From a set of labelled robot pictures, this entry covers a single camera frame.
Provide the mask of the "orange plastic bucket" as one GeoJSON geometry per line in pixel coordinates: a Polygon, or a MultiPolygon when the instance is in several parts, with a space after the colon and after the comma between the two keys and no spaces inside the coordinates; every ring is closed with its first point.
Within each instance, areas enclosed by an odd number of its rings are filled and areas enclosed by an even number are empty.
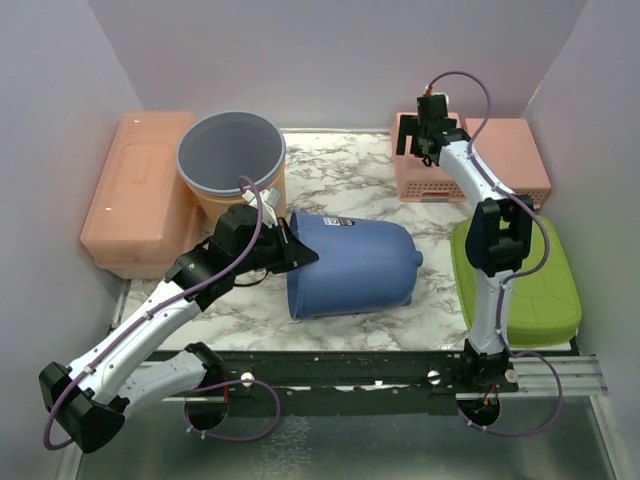
{"type": "Polygon", "coordinates": [[[248,154],[210,154],[193,164],[180,164],[183,180],[195,195],[208,220],[214,224],[231,206],[246,202],[248,177],[266,201],[267,216],[286,213],[285,157],[273,159],[266,154],[250,158],[248,154]]]}

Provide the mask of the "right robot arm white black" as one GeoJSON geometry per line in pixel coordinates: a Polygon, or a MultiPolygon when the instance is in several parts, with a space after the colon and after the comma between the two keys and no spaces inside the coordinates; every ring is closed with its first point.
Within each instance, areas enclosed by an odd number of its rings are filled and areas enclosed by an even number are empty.
{"type": "Polygon", "coordinates": [[[530,253],[532,203],[503,187],[474,155],[471,137],[449,117],[446,96],[431,89],[417,98],[416,114],[400,116],[396,152],[442,168],[474,207],[465,252],[476,273],[475,306],[456,379],[481,391],[509,368],[503,314],[510,280],[530,253]]]}

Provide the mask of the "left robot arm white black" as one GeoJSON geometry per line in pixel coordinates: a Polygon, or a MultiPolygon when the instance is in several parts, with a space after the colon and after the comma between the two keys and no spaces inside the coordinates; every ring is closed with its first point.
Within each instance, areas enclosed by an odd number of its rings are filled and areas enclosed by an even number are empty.
{"type": "Polygon", "coordinates": [[[203,313],[256,270],[279,274],[318,261],[287,221],[263,221],[263,208],[230,207],[214,232],[182,254],[148,300],[98,345],[68,365],[48,364],[38,380],[49,417],[43,444],[55,449],[59,424],[68,443],[93,453],[109,443],[134,411],[178,393],[202,395],[237,385],[222,359],[192,343],[148,370],[141,364],[177,329],[203,313]]]}

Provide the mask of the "pink perforated basket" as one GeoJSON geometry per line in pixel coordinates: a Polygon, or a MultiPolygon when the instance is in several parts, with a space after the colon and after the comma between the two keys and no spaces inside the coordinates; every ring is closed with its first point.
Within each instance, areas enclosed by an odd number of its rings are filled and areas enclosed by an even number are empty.
{"type": "Polygon", "coordinates": [[[461,189],[442,168],[427,167],[410,154],[410,136],[406,139],[405,153],[400,155],[396,152],[402,115],[411,115],[411,112],[398,112],[390,126],[391,159],[399,199],[405,202],[464,201],[461,189]]]}
{"type": "Polygon", "coordinates": [[[474,149],[514,192],[530,196],[536,208],[544,204],[551,183],[525,119],[490,119],[475,140],[474,149]]]}

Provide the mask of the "light blue plastic bucket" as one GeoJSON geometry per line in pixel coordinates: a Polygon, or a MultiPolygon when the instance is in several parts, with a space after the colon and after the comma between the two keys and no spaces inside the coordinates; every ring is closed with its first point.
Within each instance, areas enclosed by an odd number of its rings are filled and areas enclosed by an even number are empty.
{"type": "Polygon", "coordinates": [[[265,187],[283,170],[286,143],[269,119],[248,111],[226,111],[194,124],[176,153],[188,186],[208,195],[239,194],[239,179],[265,187]]]}

